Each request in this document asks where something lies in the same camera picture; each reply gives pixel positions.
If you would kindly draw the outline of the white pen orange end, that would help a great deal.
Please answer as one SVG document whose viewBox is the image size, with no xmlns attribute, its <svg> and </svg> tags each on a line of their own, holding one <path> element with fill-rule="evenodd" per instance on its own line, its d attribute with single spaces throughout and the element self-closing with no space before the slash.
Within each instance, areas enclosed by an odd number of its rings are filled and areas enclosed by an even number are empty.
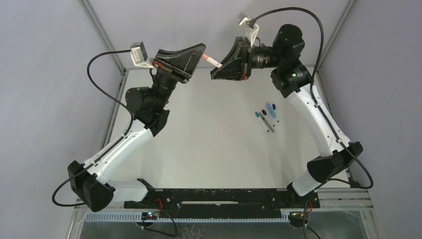
<svg viewBox="0 0 422 239">
<path fill-rule="evenodd" d="M 213 58 L 211 58 L 211 62 L 208 62 L 208 63 L 212 64 L 216 68 L 220 68 L 222 66 L 222 64 L 220 62 L 214 60 Z"/>
</svg>

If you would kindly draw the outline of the light blue correction tape pen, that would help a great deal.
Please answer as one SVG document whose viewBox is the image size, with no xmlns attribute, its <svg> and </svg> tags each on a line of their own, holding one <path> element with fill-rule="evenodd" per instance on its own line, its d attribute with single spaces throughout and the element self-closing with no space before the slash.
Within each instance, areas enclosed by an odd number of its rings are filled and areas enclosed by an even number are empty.
<svg viewBox="0 0 422 239">
<path fill-rule="evenodd" d="M 272 104 L 270 104 L 270 103 L 266 103 L 266 107 L 267 107 L 267 110 L 268 110 L 268 112 L 270 113 L 270 115 L 272 116 L 272 118 L 276 118 L 276 113 L 275 113 L 275 111 L 274 111 L 274 109 L 273 109 L 273 107 L 272 107 Z"/>
</svg>

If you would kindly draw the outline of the white pen green end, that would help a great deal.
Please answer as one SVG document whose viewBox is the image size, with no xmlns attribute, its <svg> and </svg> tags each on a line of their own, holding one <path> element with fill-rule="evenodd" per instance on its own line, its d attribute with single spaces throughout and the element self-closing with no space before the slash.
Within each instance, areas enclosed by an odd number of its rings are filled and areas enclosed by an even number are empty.
<svg viewBox="0 0 422 239">
<path fill-rule="evenodd" d="M 262 123 L 262 125 L 263 125 L 263 127 L 264 127 L 264 130 L 265 130 L 266 132 L 269 132 L 270 130 L 269 130 L 269 128 L 267 127 L 267 125 L 265 124 L 265 122 L 264 122 L 263 118 L 260 116 L 260 114 L 259 114 L 258 112 L 255 112 L 255 115 L 257 116 L 258 120 Z"/>
</svg>

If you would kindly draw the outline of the black checkered pen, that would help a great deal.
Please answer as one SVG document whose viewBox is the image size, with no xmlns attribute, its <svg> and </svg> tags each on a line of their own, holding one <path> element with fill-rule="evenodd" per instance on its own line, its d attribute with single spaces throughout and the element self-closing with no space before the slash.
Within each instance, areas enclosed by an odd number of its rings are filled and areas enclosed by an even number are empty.
<svg viewBox="0 0 422 239">
<path fill-rule="evenodd" d="M 260 115 L 260 117 L 262 118 L 263 122 L 266 124 L 266 126 L 268 127 L 268 129 L 274 133 L 274 129 L 271 127 L 270 123 L 265 119 L 264 115 L 262 113 L 258 113 Z"/>
</svg>

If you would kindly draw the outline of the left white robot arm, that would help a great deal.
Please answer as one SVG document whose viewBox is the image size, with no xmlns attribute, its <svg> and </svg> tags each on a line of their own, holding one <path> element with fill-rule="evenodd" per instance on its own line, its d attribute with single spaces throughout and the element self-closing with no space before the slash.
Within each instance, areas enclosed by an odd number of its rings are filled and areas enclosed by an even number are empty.
<svg viewBox="0 0 422 239">
<path fill-rule="evenodd" d="M 72 191 L 91 211 L 98 212 L 110 203 L 141 201 L 148 187 L 139 180 L 114 181 L 114 171 L 141 145 L 153 139 L 166 125 L 169 110 L 165 108 L 178 84 L 187 83 L 206 50 L 203 43 L 168 51 L 160 49 L 149 58 L 142 42 L 127 49 L 137 67 L 155 70 L 150 87 L 127 90 L 122 107 L 130 121 L 123 132 L 86 161 L 73 161 L 68 166 L 68 183 Z"/>
</svg>

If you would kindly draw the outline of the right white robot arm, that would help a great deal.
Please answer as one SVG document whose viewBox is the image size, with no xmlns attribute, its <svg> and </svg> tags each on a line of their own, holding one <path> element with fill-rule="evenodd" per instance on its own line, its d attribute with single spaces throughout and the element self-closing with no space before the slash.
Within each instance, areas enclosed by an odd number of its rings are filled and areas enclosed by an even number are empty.
<svg viewBox="0 0 422 239">
<path fill-rule="evenodd" d="M 253 69 L 272 69 L 273 85 L 303 118 L 319 152 L 304 173 L 288 185 L 296 197 L 326 183 L 363 151 L 360 142 L 352 142 L 342 132 L 320 99 L 310 72 L 300 61 L 304 46 L 301 30 L 292 24 L 280 27 L 272 46 L 252 46 L 247 37 L 236 37 L 221 66 L 210 72 L 213 80 L 242 81 Z"/>
</svg>

